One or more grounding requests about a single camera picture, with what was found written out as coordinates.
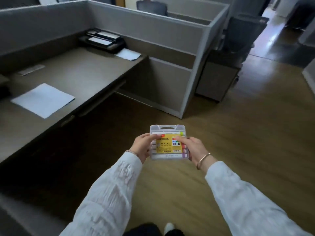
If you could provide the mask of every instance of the bracelet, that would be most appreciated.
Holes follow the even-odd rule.
[[[127,151],[125,151],[125,152],[130,152],[130,153],[132,153],[133,155],[136,155],[137,157],[139,157],[138,154],[134,153],[133,151],[127,150]]]
[[[200,170],[200,167],[201,167],[201,163],[203,162],[203,160],[207,157],[207,156],[210,156],[211,153],[208,153],[206,155],[204,155],[204,157],[198,162],[197,164],[197,170]]]

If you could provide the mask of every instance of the floor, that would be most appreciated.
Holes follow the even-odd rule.
[[[183,124],[188,135],[315,234],[315,101],[301,71],[249,55],[222,103],[194,97],[183,119],[115,94],[47,140],[51,148],[67,143],[59,154],[45,155],[49,167],[12,160],[6,178],[0,177],[2,192],[69,222],[91,184],[136,136],[153,124]],[[70,160],[53,168],[61,158]],[[145,222],[163,229],[173,222],[187,236],[231,235],[204,174],[189,161],[148,160],[132,204],[127,229]]]
[[[303,33],[301,30],[285,28],[285,18],[275,15],[271,8],[267,8],[263,16],[270,18],[270,21],[256,40],[251,55],[301,68],[315,59],[315,48],[298,43],[298,38]]]

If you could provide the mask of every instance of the desk surface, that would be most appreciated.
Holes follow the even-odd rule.
[[[0,100],[0,162],[61,122],[143,59],[140,56],[129,61],[96,49],[76,48],[42,61],[46,66],[43,69],[26,76],[11,75],[12,96]],[[75,100],[47,119],[10,102],[41,83],[73,95]]]

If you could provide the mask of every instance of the hand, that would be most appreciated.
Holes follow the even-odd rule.
[[[160,138],[161,135],[150,135],[149,133],[142,134],[135,139],[132,147],[130,148],[130,151],[136,153],[143,164],[147,157],[150,155],[151,142]]]
[[[189,150],[190,160],[196,166],[200,162],[200,160],[209,153],[206,147],[204,147],[202,141],[197,138],[193,138],[193,137],[184,138],[184,137],[177,136],[176,140],[187,145],[187,148]],[[217,162],[217,159],[215,159],[212,155],[207,156],[202,161],[200,169],[203,170],[205,173],[207,173],[209,167],[215,162]]]

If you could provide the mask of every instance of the person's left hand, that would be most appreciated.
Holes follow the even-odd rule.
[[[150,135],[150,133],[142,134],[135,139],[132,147],[130,148],[130,151],[136,153],[143,164],[150,155],[151,142],[160,138],[161,135]]]

